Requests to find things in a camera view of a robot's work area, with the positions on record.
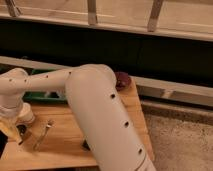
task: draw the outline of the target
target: railing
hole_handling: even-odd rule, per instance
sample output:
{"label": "railing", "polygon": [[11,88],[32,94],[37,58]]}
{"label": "railing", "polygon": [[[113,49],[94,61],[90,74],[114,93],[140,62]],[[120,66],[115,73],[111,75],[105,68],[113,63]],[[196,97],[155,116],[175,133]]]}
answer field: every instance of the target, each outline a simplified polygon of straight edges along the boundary
{"label": "railing", "polygon": [[0,17],[213,41],[212,0],[0,0]]}

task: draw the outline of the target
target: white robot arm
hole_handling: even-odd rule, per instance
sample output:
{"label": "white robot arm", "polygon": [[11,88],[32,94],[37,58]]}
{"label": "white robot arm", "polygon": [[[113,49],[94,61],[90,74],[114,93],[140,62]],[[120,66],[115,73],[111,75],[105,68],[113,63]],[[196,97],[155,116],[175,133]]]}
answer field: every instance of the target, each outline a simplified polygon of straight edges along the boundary
{"label": "white robot arm", "polygon": [[83,65],[28,76],[14,69],[0,76],[0,116],[22,108],[25,91],[65,90],[69,106],[102,171],[155,171],[105,65]]}

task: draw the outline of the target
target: dark panel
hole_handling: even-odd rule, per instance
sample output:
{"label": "dark panel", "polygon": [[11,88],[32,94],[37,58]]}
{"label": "dark panel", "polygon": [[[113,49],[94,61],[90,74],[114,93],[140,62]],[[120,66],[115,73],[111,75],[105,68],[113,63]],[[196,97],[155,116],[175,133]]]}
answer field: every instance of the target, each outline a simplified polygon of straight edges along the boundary
{"label": "dark panel", "polygon": [[213,43],[144,37],[138,61],[142,75],[176,82],[213,85]]}
{"label": "dark panel", "polygon": [[135,68],[140,36],[127,33],[0,20],[0,53],[77,65],[106,63]]}

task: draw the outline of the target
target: wooden table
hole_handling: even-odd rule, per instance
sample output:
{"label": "wooden table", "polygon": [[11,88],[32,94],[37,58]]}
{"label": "wooden table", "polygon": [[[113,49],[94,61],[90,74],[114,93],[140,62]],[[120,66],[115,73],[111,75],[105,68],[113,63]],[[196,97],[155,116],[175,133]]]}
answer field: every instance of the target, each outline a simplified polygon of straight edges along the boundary
{"label": "wooden table", "polygon": [[[128,89],[119,94],[150,158],[154,160],[135,83],[132,82]],[[0,170],[97,166],[92,153],[82,148],[83,134],[67,105],[32,104],[32,110],[36,120],[29,129],[31,136],[21,146],[14,141],[7,142],[0,160]],[[54,120],[54,125],[47,133],[39,151],[35,152],[32,147],[49,119]]]}

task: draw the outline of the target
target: hole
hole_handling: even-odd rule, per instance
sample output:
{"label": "hole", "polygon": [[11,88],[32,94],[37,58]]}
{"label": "hole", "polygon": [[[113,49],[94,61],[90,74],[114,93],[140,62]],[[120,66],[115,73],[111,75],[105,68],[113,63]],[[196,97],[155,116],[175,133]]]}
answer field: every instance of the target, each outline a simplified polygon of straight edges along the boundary
{"label": "hole", "polygon": [[142,153],[142,149],[140,148],[140,150],[138,151],[138,154],[141,154]]}
{"label": "hole", "polygon": [[111,94],[110,97],[111,97],[111,99],[114,99],[115,98],[115,94]]}
{"label": "hole", "polygon": [[127,128],[129,126],[129,122],[126,122],[124,126]]}

